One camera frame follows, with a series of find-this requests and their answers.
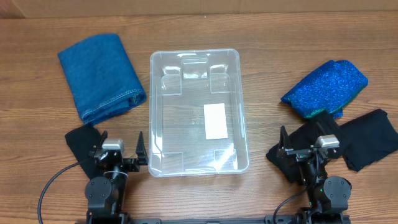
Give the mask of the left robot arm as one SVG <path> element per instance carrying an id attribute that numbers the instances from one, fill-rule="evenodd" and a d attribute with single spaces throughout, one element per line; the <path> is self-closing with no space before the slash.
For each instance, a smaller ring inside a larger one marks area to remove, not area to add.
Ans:
<path id="1" fill-rule="evenodd" d="M 89 152 L 101 176 L 92 178 L 85 187 L 88 200 L 87 223 L 132 223 L 130 215 L 123 211 L 127 179 L 130 172 L 139 172 L 141 166 L 148 165 L 148 155 L 143 134 L 139 134 L 136 158 L 124 157 L 122 139 L 108 139 L 105 131 L 101 140 Z"/>

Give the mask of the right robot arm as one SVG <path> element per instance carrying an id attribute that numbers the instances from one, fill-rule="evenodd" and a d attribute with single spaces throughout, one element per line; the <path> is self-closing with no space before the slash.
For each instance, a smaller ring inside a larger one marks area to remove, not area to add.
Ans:
<path id="1" fill-rule="evenodd" d="M 280 223 L 281 220 L 284 223 L 306 224 L 350 222 L 349 216 L 344 216 L 343 212 L 348 209 L 352 185 L 340 176 L 329 177 L 325 169 L 339 148 L 340 142 L 335 135 L 326 135 L 319 124 L 317 128 L 322 135 L 306 149 L 294 149 L 285 127 L 280 128 L 277 158 L 281 164 L 299 169 L 300 179 L 305 188 L 278 205 L 272 216 L 274 223 Z M 277 215 L 283 205 L 302 194 L 308 195 L 309 207 L 300 208 L 295 215 L 288 218 Z"/>

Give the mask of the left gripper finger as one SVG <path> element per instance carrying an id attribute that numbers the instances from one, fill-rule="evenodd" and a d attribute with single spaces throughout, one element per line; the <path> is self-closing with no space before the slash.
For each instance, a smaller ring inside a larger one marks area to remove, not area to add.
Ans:
<path id="1" fill-rule="evenodd" d="M 139 138 L 137 140 L 136 155 L 137 155 L 137 160 L 138 160 L 138 163 L 140 166 L 148 165 L 149 159 L 148 159 L 147 151 L 145 148 L 144 135 L 143 135 L 142 131 L 139 133 Z"/>
<path id="2" fill-rule="evenodd" d="M 103 148 L 103 143 L 104 141 L 108 138 L 108 132 L 107 131 L 103 131 L 102 135 L 101 135 L 101 139 L 98 143 L 98 149 L 102 149 Z"/>

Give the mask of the sparkly blue cloth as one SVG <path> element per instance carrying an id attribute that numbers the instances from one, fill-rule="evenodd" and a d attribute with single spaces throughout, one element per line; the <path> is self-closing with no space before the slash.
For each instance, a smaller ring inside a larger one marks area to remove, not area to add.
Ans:
<path id="1" fill-rule="evenodd" d="M 302 118 L 321 112 L 334 118 L 368 85 L 368 78 L 348 60 L 329 60 L 302 78 L 282 98 Z"/>

